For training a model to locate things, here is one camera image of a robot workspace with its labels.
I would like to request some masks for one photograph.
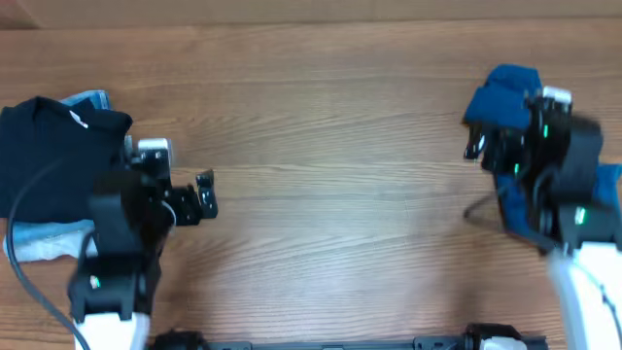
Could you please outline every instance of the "blue cloth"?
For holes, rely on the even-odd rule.
[[[85,99],[89,99],[95,109],[112,110],[112,104],[108,93],[102,89],[94,89],[84,91],[70,97],[67,97],[60,102],[67,105],[76,105]],[[32,223],[15,223],[14,225],[14,243],[16,247],[17,259],[19,261],[37,261],[40,259],[53,259],[62,255],[72,255],[76,257],[73,251],[75,244],[63,244],[63,236],[69,239],[72,236],[72,241],[80,241],[75,239],[76,235],[82,235],[89,233],[94,229],[95,225],[92,220],[80,220],[76,223],[59,224],[59,223],[45,223],[45,224],[32,224]],[[49,240],[54,242],[52,247],[44,247],[47,249],[45,254],[41,251],[41,241]],[[4,242],[4,249],[6,251],[6,240]]]
[[[465,112],[467,123],[489,123],[501,127],[525,130],[529,126],[529,110],[525,108],[526,95],[533,96],[542,88],[539,75],[533,68],[502,64],[495,68],[483,87],[473,96]],[[600,164],[593,196],[598,201],[620,209],[617,181],[622,173],[619,164]],[[512,232],[530,235],[526,196],[514,177],[495,176],[497,189],[509,186],[500,198],[503,224]]]

